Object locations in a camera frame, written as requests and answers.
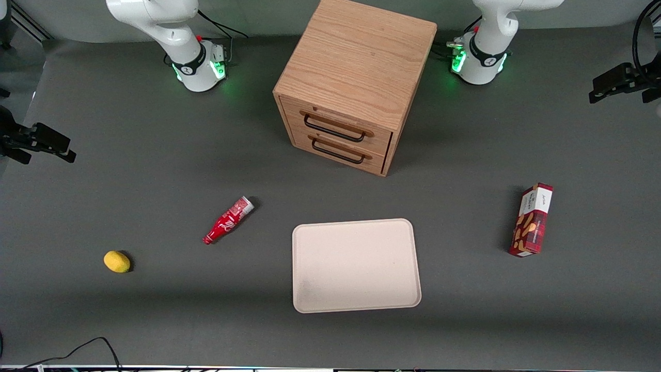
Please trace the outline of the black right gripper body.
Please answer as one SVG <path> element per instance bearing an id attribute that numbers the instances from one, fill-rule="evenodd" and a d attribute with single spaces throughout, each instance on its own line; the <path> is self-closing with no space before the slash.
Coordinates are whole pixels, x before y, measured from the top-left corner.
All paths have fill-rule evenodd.
<path id="1" fill-rule="evenodd" d="M 19 124 L 10 110 L 1 106 L 1 153 L 37 152 L 35 131 L 36 124 L 31 127 Z"/>

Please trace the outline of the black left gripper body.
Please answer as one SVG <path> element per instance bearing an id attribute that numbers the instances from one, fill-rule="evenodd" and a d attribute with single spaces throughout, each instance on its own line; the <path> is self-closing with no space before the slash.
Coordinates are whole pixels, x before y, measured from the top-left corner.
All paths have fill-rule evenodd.
<path id="1" fill-rule="evenodd" d="M 642 70 L 635 68 L 630 62 L 625 62 L 623 65 L 625 67 L 625 94 L 643 92 L 649 88 L 659 88 L 659 62 L 649 62 L 642 66 Z"/>

